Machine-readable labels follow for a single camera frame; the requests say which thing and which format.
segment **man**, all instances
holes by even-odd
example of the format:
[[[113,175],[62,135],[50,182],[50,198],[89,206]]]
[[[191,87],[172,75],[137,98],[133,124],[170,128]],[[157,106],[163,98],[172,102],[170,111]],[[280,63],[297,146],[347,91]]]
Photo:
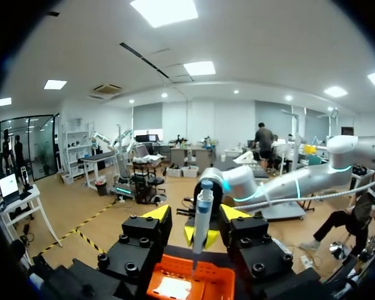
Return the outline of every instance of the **man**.
[[[253,141],[253,147],[256,148],[256,143],[260,144],[260,166],[266,171],[268,159],[271,158],[271,144],[273,141],[273,133],[266,129],[264,123],[258,124],[259,129],[256,132],[256,138]]]
[[[365,186],[375,181],[375,173],[365,175],[358,187]],[[351,251],[352,256],[361,253],[368,239],[368,224],[371,218],[375,219],[375,185],[354,194],[350,200],[349,208],[345,211],[333,212],[328,220],[314,234],[314,239],[309,244],[301,244],[300,248],[316,251],[320,242],[332,227],[346,226],[347,231],[356,237],[356,245]]]

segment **computer monitor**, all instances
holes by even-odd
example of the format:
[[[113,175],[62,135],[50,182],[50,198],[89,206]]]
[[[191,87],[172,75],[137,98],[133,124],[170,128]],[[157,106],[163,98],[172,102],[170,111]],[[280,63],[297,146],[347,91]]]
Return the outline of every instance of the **computer monitor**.
[[[149,141],[150,142],[158,141],[158,135],[157,134],[149,134]]]
[[[5,202],[11,203],[19,199],[18,184],[15,174],[0,179],[0,191]]]
[[[149,155],[149,151],[145,145],[137,145],[135,149],[136,149],[136,154],[140,158],[143,158],[144,156]]]
[[[135,136],[135,141],[138,143],[146,143],[149,142],[149,136],[147,134],[141,136]]]

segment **window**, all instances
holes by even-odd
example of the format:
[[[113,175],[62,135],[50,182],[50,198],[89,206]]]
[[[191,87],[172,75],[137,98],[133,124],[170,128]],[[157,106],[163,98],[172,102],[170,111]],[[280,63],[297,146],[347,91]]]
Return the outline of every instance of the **window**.
[[[158,139],[160,141],[163,140],[163,130],[162,129],[142,129],[142,130],[134,130],[133,131],[133,136],[143,136],[145,134],[157,134]]]

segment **trash bin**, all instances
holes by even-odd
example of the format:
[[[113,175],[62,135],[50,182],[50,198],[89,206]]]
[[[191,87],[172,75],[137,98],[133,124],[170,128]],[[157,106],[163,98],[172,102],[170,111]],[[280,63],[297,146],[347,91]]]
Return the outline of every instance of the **trash bin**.
[[[99,193],[99,196],[105,196],[107,194],[107,183],[96,183],[97,192]]]

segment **air conditioning vent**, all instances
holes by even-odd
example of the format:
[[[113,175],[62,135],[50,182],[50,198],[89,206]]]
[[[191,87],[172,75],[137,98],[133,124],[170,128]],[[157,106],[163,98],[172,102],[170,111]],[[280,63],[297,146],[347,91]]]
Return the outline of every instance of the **air conditioning vent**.
[[[115,84],[101,84],[93,88],[89,97],[97,100],[111,100],[119,96],[122,93],[123,89]]]

